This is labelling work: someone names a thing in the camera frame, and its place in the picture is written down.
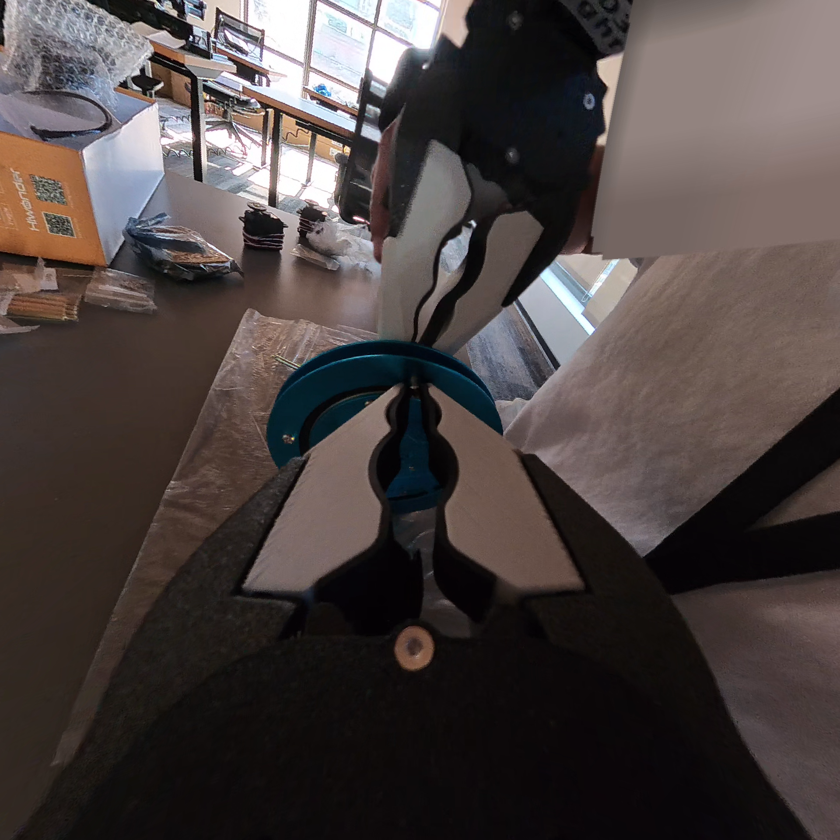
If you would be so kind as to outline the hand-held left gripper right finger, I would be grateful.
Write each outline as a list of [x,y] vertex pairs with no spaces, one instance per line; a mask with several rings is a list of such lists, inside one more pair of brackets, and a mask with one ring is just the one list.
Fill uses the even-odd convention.
[[439,487],[434,578],[474,623],[496,606],[585,591],[518,451],[434,385],[423,387],[428,464]]

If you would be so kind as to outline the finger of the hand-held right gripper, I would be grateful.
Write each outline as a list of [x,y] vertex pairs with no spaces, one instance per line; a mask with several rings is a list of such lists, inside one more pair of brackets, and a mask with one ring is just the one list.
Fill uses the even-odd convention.
[[432,140],[402,227],[385,240],[377,330],[383,340],[415,341],[419,313],[436,287],[447,236],[463,227],[472,190],[459,155]]
[[479,224],[465,266],[429,319],[429,345],[453,354],[503,309],[514,281],[543,233],[528,212],[503,213]]

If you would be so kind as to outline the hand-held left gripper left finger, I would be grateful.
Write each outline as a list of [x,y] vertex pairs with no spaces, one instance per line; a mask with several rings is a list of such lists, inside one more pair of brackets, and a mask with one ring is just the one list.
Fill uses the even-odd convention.
[[406,385],[393,386],[308,452],[244,594],[331,604],[360,634],[419,618],[422,561],[396,541],[386,495],[402,465],[411,400]]

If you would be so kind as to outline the blue round metal turntable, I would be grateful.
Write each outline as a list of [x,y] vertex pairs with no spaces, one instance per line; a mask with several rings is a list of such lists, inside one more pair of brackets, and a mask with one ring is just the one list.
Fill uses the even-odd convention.
[[368,403],[414,377],[501,434],[501,418],[487,385],[455,357],[418,343],[349,343],[320,353],[291,372],[281,387],[266,428],[276,466],[304,455]]

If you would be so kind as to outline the person's right forearm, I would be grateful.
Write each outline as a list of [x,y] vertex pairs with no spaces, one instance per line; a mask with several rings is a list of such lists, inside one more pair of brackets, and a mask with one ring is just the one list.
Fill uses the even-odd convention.
[[593,253],[592,226],[594,223],[595,204],[599,191],[604,153],[605,146],[603,144],[597,144],[587,172],[589,180],[581,193],[570,235],[560,252],[562,256],[591,255]]

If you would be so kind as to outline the brown office desk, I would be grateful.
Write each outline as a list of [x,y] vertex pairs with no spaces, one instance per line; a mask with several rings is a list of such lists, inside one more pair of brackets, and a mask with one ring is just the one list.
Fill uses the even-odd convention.
[[227,46],[211,49],[205,58],[186,47],[169,46],[150,37],[153,46],[152,63],[185,79],[190,90],[190,126],[192,132],[193,177],[204,182],[207,174],[207,114],[205,85],[215,83],[225,72],[235,76],[242,84],[267,81],[270,71],[256,52],[242,55]]
[[316,156],[317,138],[323,138],[341,144],[342,147],[353,146],[353,143],[363,138],[377,145],[381,133],[375,123],[362,122],[360,131],[356,131],[356,119],[334,112],[314,101],[296,97],[282,90],[272,87],[258,87],[244,83],[244,89],[267,112],[272,113],[270,129],[270,161],[269,161],[269,195],[268,205],[277,207],[278,182],[280,177],[280,148],[282,140],[282,120],[289,118],[295,124],[309,132],[308,171],[304,185],[308,186],[312,180],[312,168]]

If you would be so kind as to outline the person's right hand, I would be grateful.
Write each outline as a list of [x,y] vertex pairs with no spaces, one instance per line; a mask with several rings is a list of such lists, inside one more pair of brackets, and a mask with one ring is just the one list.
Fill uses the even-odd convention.
[[395,119],[382,133],[374,165],[371,169],[370,232],[374,259],[382,262],[385,238],[389,235],[389,208],[394,146],[402,117]]

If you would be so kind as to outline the black office chair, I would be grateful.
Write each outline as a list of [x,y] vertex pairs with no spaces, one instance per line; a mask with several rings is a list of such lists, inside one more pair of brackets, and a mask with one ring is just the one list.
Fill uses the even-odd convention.
[[211,120],[206,127],[209,130],[224,130],[246,152],[247,144],[256,144],[256,140],[238,128],[235,116],[261,118],[260,163],[265,165],[270,116],[257,100],[246,95],[244,84],[261,86],[268,80],[262,63],[266,31],[218,8],[213,27],[213,44],[214,52],[231,62],[234,70],[226,71],[206,84],[206,103],[214,105],[221,113],[221,117]]
[[348,224],[370,224],[371,172],[381,139],[379,119],[386,84],[366,70],[350,151],[339,164],[333,202]]

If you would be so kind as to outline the servo motor in clear bag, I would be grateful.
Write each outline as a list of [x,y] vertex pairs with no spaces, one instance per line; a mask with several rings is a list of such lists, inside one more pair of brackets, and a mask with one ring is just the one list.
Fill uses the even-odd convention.
[[337,272],[359,268],[377,270],[369,228],[329,217],[320,206],[304,203],[297,209],[298,242],[291,253],[308,263]]

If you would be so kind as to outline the large clear plastic bag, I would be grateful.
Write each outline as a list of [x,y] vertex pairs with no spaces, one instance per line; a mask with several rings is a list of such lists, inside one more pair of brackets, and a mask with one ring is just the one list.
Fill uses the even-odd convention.
[[154,601],[201,543],[277,472],[266,443],[271,408],[291,369],[326,350],[375,340],[374,332],[248,309],[147,532],[91,662],[52,767],[68,765],[112,674]]

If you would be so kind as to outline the black servo motor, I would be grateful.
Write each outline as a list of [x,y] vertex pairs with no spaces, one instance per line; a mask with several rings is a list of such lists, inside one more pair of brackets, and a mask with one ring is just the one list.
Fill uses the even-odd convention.
[[267,206],[250,202],[239,218],[243,225],[244,247],[272,253],[282,251],[288,225]]

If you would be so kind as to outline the large glass window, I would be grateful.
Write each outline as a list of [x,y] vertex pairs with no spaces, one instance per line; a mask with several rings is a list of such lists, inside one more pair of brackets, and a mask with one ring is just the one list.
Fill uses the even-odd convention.
[[266,31],[264,60],[279,84],[300,93],[325,85],[355,95],[364,74],[389,81],[409,47],[426,48],[439,30],[440,1],[247,1],[245,21]]

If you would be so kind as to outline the black antistatic bag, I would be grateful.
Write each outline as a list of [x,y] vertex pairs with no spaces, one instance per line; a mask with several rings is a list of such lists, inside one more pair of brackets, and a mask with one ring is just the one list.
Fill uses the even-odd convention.
[[193,282],[243,274],[233,257],[196,231],[172,224],[168,213],[129,218],[123,238],[142,263],[174,280]]

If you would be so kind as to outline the pile of small screw bags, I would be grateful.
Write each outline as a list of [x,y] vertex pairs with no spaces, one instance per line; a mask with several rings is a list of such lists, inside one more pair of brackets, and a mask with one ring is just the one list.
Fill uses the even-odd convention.
[[152,314],[154,283],[110,268],[1,265],[1,334],[29,333],[42,322],[77,322],[81,303]]

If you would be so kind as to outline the orange and white cardboard box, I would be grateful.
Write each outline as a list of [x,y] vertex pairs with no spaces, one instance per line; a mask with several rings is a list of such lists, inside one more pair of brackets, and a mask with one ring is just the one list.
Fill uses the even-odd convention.
[[108,266],[164,176],[156,101],[117,94],[112,126],[41,140],[2,119],[1,250]]

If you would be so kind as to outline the black curved band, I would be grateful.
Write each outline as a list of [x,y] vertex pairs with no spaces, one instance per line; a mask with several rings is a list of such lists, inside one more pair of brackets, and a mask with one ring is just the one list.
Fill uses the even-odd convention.
[[97,100],[74,91],[36,90],[26,94],[35,109],[29,118],[32,134],[44,141],[99,135],[117,123]]

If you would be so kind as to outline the bubble wrap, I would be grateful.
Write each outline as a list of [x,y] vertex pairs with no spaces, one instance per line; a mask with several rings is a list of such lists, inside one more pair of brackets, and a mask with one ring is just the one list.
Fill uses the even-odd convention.
[[95,99],[116,118],[111,130],[118,128],[116,89],[151,57],[149,40],[90,2],[7,1],[2,8],[4,130],[41,140],[28,127],[35,108],[26,94],[36,90]]

